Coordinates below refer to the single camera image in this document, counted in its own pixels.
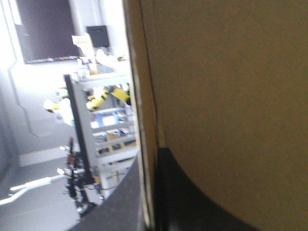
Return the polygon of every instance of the gray floor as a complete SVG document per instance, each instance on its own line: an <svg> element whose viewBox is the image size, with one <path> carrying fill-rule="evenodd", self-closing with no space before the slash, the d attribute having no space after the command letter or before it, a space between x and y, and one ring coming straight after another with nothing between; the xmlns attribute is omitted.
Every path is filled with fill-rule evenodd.
<svg viewBox="0 0 308 231"><path fill-rule="evenodd" d="M11 185L57 174L64 167L64 159L19 168L10 180ZM65 180L33 189L17 201L0 207L0 231L65 231L77 223L78 215L67 194L63 194ZM89 198L99 202L94 191Z"/></svg>

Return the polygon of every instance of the black monitor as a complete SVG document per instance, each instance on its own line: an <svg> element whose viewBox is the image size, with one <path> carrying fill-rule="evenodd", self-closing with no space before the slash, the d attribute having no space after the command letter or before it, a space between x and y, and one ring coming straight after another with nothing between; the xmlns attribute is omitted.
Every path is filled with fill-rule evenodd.
<svg viewBox="0 0 308 231"><path fill-rule="evenodd" d="M87 33L90 34L93 47L109 47L109 38L106 26L88 26Z"/></svg>

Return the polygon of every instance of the black pole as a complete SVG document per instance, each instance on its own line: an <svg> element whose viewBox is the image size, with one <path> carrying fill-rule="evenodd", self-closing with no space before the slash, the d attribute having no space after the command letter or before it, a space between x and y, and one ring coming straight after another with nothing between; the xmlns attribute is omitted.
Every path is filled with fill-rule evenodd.
<svg viewBox="0 0 308 231"><path fill-rule="evenodd" d="M85 169L85 178L84 181L86 184L93 184L94 183L94 178L92 177L91 171L90 171L90 166L89 166L89 161L88 161L88 154L87 154L87 149L86 149L86 143L83 137L82 133L82 127L81 127L81 121L78 113L78 107L76 104L76 99L74 95L74 90L73 90L73 83L72 83L72 78L70 75L64 75L64 80L66 83L66 88L68 92L68 98L71 102L71 108L74 116L74 123L75 123L75 130L79 142L79 147L80 147L80 154L81 154L81 159L83 161L84 169Z"/></svg>

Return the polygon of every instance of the shelving unit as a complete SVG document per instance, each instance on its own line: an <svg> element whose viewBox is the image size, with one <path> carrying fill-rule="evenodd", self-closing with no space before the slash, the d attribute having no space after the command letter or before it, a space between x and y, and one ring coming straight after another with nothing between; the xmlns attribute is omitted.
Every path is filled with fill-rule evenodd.
<svg viewBox="0 0 308 231"><path fill-rule="evenodd" d="M110 140L98 141L97 137L101 133L120 129L130 128L134 125L133 121L117 123L109 126L102 126L98 128L91 127L91 118L98 118L96 115L100 111L90 112L86 108L86 94L85 90L94 87L104 87L110 85L129 83L130 79L127 75L118 75L116 73L100 74L91 76L89 79L74 80L70 75L64 75L65 83L68 90L69 99L71 102L72 112L74 116L74 123L76 134L80 146L80 151L83 157L85 167L85 177L88 184L93 183L93 177L99 177L102 184L102 196L107 198L115 189L116 185L111 185L110 175L114 172L128 169L137 154L137 146L126 147L121 145L120 149L112 150L109 148L108 152L102 154L99 150L112 145L125 143L128 141L135 141L134 133ZM116 111L117 108L112 108L110 111ZM116 177L116 184L119 183L119 178Z"/></svg>

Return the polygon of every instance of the yellow object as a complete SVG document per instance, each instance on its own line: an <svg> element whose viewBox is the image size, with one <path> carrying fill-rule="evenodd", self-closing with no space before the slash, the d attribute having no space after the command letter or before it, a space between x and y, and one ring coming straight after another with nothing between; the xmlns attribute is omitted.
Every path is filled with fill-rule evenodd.
<svg viewBox="0 0 308 231"><path fill-rule="evenodd" d="M98 99L93 99L86 103L87 108L90 111L94 111L100 107L100 105L105 101L105 98L100 97Z"/></svg>
<svg viewBox="0 0 308 231"><path fill-rule="evenodd" d="M118 99L123 100L124 102L127 102L128 99L130 99L130 95L121 88L114 88L114 90L111 91L110 94L116 96Z"/></svg>
<svg viewBox="0 0 308 231"><path fill-rule="evenodd" d="M58 103L51 100L46 100L43 107L50 113L54 113L55 110L60 108Z"/></svg>

